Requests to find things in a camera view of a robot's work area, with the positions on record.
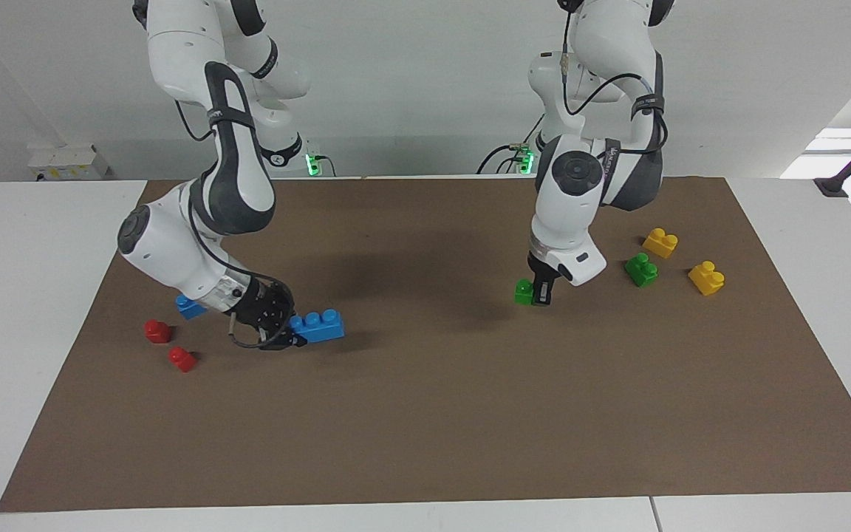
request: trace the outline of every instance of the green block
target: green block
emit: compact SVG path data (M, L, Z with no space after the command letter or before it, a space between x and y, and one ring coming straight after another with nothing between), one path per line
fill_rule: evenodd
M534 283L527 279L521 279L514 288L514 303L518 305L533 305Z
M659 269L649 262L649 256L639 253L626 263L626 273L638 287L647 287L658 279Z

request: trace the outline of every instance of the blue toy brick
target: blue toy brick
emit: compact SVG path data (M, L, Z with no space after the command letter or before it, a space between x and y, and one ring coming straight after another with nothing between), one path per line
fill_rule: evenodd
M310 313L305 317L291 317L291 330L300 334L310 344L318 341L335 340L344 337L344 320L337 310L327 309L324 314Z
M196 316L204 314L207 309L192 299L179 294L179 296L176 297L176 310L179 310L183 318L191 320Z

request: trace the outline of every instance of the red toy brick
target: red toy brick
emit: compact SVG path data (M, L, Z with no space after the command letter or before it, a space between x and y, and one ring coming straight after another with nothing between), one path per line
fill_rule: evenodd
M173 363L173 366L180 368L182 373L196 367L196 358L182 347L173 347L169 350L169 361Z
M173 330L170 329L168 324L149 320L143 326L143 333L146 340L152 341L153 344L168 344L173 335Z

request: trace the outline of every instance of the green light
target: green light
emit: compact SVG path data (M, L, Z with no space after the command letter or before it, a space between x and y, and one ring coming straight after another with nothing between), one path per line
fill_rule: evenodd
M311 177L321 175L321 165L318 164L317 159L313 155L304 154L304 159L307 159L307 175Z
M524 158L521 159L521 165L518 166L518 171L523 174L529 174L534 168L534 152L528 148L522 149Z

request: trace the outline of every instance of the brown table surface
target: brown table surface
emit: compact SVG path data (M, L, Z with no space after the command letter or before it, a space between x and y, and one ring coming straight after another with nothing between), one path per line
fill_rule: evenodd
M226 248L347 337L233 347L116 257L0 511L851 491L851 400L722 179L603 209L609 267L547 309L513 303L530 181L276 188L273 224ZM638 289L622 265L656 226L681 243ZM705 259L715 296L686 275Z

